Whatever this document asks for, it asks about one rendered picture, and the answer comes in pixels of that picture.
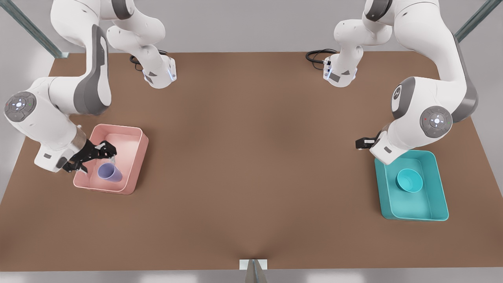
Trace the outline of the pink plastic box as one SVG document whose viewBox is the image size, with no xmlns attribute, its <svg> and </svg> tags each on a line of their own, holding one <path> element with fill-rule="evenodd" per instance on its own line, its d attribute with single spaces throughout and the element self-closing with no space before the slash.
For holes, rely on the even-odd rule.
<svg viewBox="0 0 503 283">
<path fill-rule="evenodd" d="M 77 172 L 73 179 L 75 187 L 130 195 L 136 188 L 149 138 L 138 127 L 98 124 L 90 141 L 94 144 L 106 140 L 112 144 L 117 155 L 111 159 L 95 159 L 84 163 L 88 172 Z"/>
</svg>

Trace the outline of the silver frame post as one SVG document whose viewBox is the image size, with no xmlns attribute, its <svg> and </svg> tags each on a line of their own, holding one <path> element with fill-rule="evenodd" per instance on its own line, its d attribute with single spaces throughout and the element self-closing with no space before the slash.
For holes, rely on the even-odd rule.
<svg viewBox="0 0 503 283">
<path fill-rule="evenodd" d="M 239 270 L 245 270 L 244 283 L 268 283 L 264 270 L 268 269 L 266 259 L 240 259 Z"/>
<path fill-rule="evenodd" d="M 485 0 L 483 5 L 455 33 L 458 42 L 465 39 L 503 0 Z"/>
<path fill-rule="evenodd" d="M 12 0 L 0 0 L 0 7 L 23 27 L 55 59 L 66 59 L 70 55 L 62 52 L 20 9 Z"/>
</svg>

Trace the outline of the teal plastic box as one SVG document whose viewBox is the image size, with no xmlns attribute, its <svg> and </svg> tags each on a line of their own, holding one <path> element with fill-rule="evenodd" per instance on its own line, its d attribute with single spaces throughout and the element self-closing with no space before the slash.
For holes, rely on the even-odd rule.
<svg viewBox="0 0 503 283">
<path fill-rule="evenodd" d="M 388 220 L 446 221 L 448 206 L 432 152 L 410 150 L 390 165 L 375 159 L 383 217 Z"/>
</svg>

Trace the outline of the teal plastic bowl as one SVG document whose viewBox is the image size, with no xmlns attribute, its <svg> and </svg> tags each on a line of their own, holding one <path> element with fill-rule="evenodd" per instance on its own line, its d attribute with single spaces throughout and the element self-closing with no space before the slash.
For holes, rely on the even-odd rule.
<svg viewBox="0 0 503 283">
<path fill-rule="evenodd" d="M 396 176 L 396 185 L 405 192 L 415 193 L 423 188 L 422 176 L 413 169 L 402 169 Z"/>
</svg>

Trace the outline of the lavender plastic cup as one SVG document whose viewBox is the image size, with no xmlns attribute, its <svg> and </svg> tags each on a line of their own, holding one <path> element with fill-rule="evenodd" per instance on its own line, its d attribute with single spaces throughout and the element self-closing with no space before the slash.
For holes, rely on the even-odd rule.
<svg viewBox="0 0 503 283">
<path fill-rule="evenodd" d="M 112 163 L 103 163 L 97 169 L 97 175 L 100 179 L 108 182 L 117 183 L 122 180 L 121 171 Z"/>
</svg>

